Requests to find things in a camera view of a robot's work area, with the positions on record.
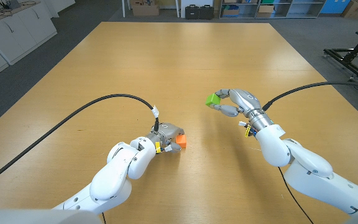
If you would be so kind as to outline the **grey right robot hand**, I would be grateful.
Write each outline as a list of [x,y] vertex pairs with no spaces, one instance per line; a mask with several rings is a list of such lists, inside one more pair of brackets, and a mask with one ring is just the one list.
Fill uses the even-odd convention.
[[220,105],[211,103],[210,108],[220,111],[229,117],[236,117],[242,113],[246,118],[251,118],[257,114],[262,114],[260,101],[251,93],[240,89],[221,89],[215,93],[220,99],[230,98],[236,106]]

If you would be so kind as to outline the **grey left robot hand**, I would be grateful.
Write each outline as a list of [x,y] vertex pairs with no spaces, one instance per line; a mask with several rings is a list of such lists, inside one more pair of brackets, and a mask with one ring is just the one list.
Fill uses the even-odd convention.
[[160,123],[158,131],[152,131],[147,135],[153,143],[159,142],[157,152],[180,152],[186,148],[187,141],[182,128],[171,123]]

